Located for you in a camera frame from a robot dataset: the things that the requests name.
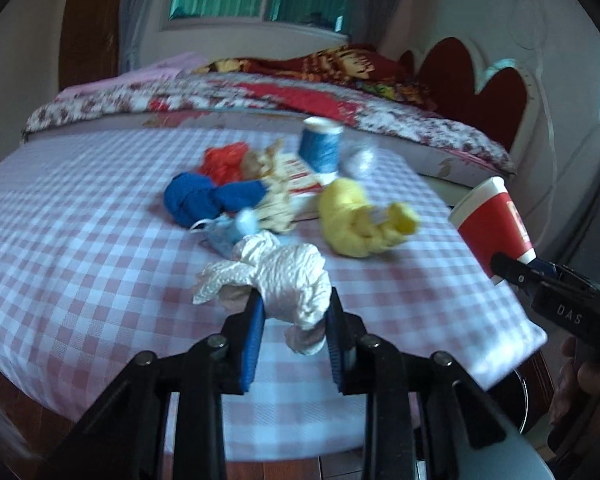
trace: pink and white gingham tablecloth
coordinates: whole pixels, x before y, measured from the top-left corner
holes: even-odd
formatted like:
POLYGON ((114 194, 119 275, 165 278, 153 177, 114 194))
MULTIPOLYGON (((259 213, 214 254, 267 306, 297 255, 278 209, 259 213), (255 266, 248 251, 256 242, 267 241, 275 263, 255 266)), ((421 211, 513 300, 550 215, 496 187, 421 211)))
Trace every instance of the pink and white gingham tablecloth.
MULTIPOLYGON (((275 137, 201 128, 86 132, 42 137, 9 156, 0 164, 0 370, 77 419, 137 352, 184 352, 218 331, 224 309, 191 304, 190 288, 219 256, 171 221, 162 194, 206 147, 245 140, 261 148, 275 137)), ((287 150, 297 148, 297 136, 285 139, 287 150)), ((484 387, 544 343, 399 155, 381 151, 365 185, 373 202, 405 201, 422 218, 403 246, 365 260, 339 257, 318 221, 301 222, 290 238, 318 246, 344 309, 362 316, 369 332, 414 354, 445 349, 484 387)), ((267 320, 251 391, 223 399, 228 460, 316 456, 362 443, 365 399, 339 395, 326 349, 295 355, 284 331, 267 320)))

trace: metal bolt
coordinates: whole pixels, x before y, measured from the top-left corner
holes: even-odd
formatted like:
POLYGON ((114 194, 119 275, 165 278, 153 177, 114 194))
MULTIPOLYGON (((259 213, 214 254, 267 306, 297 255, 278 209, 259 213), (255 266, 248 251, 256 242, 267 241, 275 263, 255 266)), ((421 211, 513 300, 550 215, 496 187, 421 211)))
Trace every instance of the metal bolt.
POLYGON ((222 348, 226 345, 226 338, 222 334, 213 334, 206 338, 206 344, 211 348, 222 348))
POLYGON ((454 359, 448 352, 436 352, 433 354, 433 361, 440 366, 450 366, 454 359))
POLYGON ((380 346, 380 339, 371 334, 363 335, 360 342, 368 348, 378 348, 380 346))
POLYGON ((154 361, 154 353, 144 350, 140 352, 135 358, 134 363, 138 366, 147 366, 154 361))

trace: window sill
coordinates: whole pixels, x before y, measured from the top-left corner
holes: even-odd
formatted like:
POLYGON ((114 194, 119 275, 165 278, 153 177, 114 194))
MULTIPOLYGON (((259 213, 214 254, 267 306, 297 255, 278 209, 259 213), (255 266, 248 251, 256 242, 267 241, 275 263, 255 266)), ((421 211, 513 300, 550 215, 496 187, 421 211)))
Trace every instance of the window sill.
POLYGON ((191 30, 193 28, 211 27, 257 27, 271 28, 273 30, 294 30, 302 34, 330 38, 347 43, 349 37, 346 34, 333 32, 332 30, 309 25, 298 25, 297 23, 263 22, 260 18, 177 18, 176 20, 164 20, 161 32, 170 30, 191 30))

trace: white wall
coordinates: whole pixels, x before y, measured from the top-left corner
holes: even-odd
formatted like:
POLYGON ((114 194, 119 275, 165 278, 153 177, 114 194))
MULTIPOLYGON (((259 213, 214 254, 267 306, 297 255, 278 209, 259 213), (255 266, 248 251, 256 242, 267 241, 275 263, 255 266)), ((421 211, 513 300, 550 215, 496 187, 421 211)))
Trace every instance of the white wall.
POLYGON ((278 23, 197 25, 161 30, 168 1, 151 1, 140 44, 141 66, 188 51, 198 52, 209 60, 223 57, 287 59, 345 43, 336 34, 278 23))
POLYGON ((65 0, 10 0, 0 13, 0 161, 40 105, 58 93, 65 0))
MULTIPOLYGON (((542 81, 555 127, 558 172, 590 133, 584 148, 558 184, 550 229, 542 246, 560 232, 589 189, 600 161, 600 34, 577 0, 541 0, 546 13, 542 81)), ((426 50, 446 36, 461 34, 481 49, 487 65, 515 58, 535 72, 533 7, 518 0, 402 0, 381 52, 398 57, 410 46, 426 50)), ((527 157, 510 190, 538 238, 546 221, 546 201, 530 209, 551 184, 552 164, 542 115, 527 157)))

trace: human hand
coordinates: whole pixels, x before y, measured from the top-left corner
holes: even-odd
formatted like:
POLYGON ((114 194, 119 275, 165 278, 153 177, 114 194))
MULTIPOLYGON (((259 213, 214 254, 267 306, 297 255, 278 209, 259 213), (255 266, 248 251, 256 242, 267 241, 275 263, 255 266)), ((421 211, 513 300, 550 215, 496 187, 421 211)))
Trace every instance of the human hand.
MULTIPOLYGON (((562 355, 567 357, 568 360, 560 369, 558 384, 549 408, 549 420, 551 424, 557 424, 568 413, 578 388, 592 396, 600 394, 600 363, 585 362, 576 374, 573 368, 575 349, 576 338, 569 336, 562 343, 562 355)), ((599 436, 600 403, 591 417, 585 433, 576 443, 574 452, 579 455, 586 453, 599 436)))

